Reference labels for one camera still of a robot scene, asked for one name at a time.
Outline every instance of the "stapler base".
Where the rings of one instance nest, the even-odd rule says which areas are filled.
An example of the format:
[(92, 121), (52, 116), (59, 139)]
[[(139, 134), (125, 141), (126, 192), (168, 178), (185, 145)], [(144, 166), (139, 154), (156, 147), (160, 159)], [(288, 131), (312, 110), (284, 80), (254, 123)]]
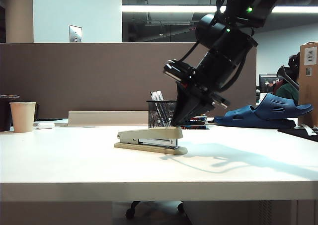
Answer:
[(173, 155), (183, 155), (188, 153), (188, 150), (186, 147), (167, 148), (167, 147), (160, 147), (160, 146), (153, 146), (153, 145), (135, 145), (135, 144), (121, 143), (121, 142), (117, 142), (115, 144), (115, 147), (132, 149), (132, 150), (143, 150), (143, 151), (150, 151), (150, 152), (157, 152), (157, 153), (164, 153), (164, 154), (173, 154)]

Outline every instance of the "computer monitor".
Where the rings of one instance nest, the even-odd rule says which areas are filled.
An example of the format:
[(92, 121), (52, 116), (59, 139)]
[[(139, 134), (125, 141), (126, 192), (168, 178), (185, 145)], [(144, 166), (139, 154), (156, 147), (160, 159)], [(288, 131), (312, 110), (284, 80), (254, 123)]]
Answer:
[(260, 92), (273, 93), (275, 84), (282, 80), (282, 77), (278, 77), (276, 74), (260, 74), (259, 78), (259, 90)]

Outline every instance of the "gray partition wall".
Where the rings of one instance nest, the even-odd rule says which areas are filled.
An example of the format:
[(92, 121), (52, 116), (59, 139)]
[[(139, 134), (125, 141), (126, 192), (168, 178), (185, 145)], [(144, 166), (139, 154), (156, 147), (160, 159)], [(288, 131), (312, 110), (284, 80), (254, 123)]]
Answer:
[[(0, 44), (0, 94), (36, 101), (40, 118), (67, 118), (68, 111), (147, 110), (150, 91), (176, 99), (175, 82), (162, 73), (193, 43), (21, 43)], [(196, 66), (208, 50), (186, 59)], [(228, 110), (255, 104), (256, 49), (237, 82), (222, 95)], [(208, 115), (223, 115), (217, 108)]]

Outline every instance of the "wall plate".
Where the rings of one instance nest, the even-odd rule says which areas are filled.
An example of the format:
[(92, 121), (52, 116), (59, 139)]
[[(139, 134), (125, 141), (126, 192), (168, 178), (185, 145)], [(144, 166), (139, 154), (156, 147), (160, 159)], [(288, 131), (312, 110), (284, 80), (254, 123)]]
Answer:
[(69, 25), (70, 42), (81, 42), (82, 32), (81, 27)]

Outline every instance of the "blue slipper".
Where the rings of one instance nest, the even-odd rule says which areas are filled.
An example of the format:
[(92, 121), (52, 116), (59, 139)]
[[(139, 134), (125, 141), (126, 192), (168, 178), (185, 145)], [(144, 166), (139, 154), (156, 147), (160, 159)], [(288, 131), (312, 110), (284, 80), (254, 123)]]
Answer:
[(293, 120), (264, 120), (259, 118), (250, 105), (229, 111), (223, 117), (215, 117), (214, 122), (222, 126), (288, 129), (296, 126)]
[(253, 112), (261, 119), (285, 119), (299, 117), (313, 110), (311, 104), (297, 106), (292, 99), (268, 93)]

